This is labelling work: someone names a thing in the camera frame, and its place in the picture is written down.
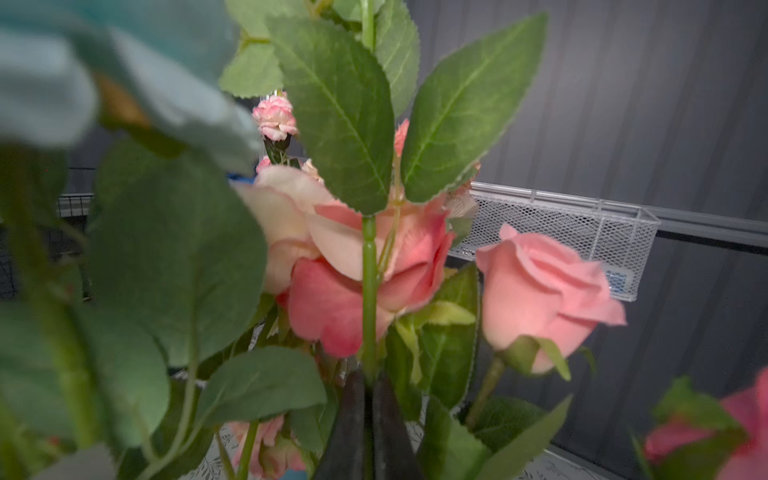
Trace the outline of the pale pink rose stem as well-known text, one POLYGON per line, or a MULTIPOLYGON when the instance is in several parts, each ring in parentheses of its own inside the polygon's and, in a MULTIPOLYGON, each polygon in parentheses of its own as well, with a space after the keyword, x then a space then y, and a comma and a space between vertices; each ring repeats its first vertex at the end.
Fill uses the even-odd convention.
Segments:
POLYGON ((593 331, 626 323, 599 262, 508 224, 499 238, 475 254, 483 275, 480 326, 492 360, 465 418, 468 429, 476 427, 506 369, 526 376, 555 370, 569 380, 567 359, 593 331))

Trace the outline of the small pink rose spray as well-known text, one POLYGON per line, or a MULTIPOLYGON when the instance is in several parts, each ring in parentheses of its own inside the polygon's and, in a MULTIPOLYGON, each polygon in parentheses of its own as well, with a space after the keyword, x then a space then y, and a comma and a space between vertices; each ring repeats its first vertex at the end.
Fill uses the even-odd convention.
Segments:
MULTIPOLYGON (((317 204, 330 202, 332 196, 308 168, 296 168, 278 159, 282 145, 299 134, 293 106, 286 95, 275 94, 261 100, 252 117, 264 143, 277 152, 260 160, 252 183, 234 181, 232 186, 266 238, 264 291, 276 300, 285 300, 296 262, 320 256, 307 218, 315 213, 317 204)), ((289 470, 305 468, 293 439, 280 433, 283 426, 282 415, 258 425, 248 466, 252 478, 278 479, 289 470)))

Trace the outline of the magenta pink rose stem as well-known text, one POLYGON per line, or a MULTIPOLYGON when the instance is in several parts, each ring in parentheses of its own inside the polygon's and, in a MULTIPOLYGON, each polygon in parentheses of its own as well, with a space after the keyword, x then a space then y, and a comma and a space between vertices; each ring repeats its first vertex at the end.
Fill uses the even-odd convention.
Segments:
POLYGON ((646 479, 765 479, 767 370, 718 400, 676 379, 652 411, 655 428, 632 437, 646 479))

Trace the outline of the pale blue hydrangea stem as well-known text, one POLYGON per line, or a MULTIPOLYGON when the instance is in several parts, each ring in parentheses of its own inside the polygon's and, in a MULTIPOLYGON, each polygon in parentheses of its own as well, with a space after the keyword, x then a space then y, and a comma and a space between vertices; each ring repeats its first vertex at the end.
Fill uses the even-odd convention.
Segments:
POLYGON ((241 29, 222 1, 5 1, 1 221, 21 280, 1 305, 1 475, 157 479, 223 424, 322 405, 278 346, 200 365, 262 314, 262 229, 229 181, 262 150, 218 80, 241 29), (94 167, 85 233, 45 162, 94 167), (57 226, 82 247, 54 261, 57 226))

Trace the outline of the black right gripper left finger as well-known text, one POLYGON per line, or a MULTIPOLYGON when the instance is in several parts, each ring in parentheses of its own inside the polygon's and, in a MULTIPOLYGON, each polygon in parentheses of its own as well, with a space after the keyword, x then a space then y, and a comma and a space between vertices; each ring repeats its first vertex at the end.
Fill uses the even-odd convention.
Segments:
POLYGON ((339 409, 314 480, 362 480, 364 478, 366 384, 362 371, 350 373, 339 409))

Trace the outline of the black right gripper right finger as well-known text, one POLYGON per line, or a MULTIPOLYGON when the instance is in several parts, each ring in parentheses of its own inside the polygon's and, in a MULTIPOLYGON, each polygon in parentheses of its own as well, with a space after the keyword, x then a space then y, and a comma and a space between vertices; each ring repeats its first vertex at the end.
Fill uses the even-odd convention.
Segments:
POLYGON ((381 480, 424 479, 392 382, 380 373, 372 387, 373 473, 381 480))

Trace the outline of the green leafy flower stem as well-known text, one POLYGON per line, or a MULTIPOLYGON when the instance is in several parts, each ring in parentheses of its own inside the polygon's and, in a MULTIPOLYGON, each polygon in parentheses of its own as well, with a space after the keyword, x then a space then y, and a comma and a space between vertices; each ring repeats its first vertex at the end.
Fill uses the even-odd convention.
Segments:
POLYGON ((310 171, 362 217, 363 344, 367 377, 378 373, 377 292, 396 234, 375 245, 376 216, 391 205, 453 198, 516 116, 541 63, 550 19, 540 12, 497 29, 444 57, 408 87, 409 127, 400 133, 394 73, 396 25, 384 5, 360 6, 358 33, 322 11, 265 12, 266 43, 281 76, 310 171))

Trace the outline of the large pink cream rose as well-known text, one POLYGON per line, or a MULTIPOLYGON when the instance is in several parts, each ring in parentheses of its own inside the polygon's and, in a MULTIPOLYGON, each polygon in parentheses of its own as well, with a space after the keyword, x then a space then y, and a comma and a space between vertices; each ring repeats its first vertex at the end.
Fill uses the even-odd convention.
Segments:
MULTIPOLYGON (((264 289, 286 310, 304 341, 332 357, 358 353, 363 344, 362 217, 334 198, 311 174, 288 166, 264 168, 236 194, 264 231, 268 246, 264 289)), ((474 208, 467 197, 440 195, 427 204, 391 205, 376 216, 377 252, 396 234, 377 292, 376 334, 420 310, 444 279, 456 234, 448 221, 474 208)))

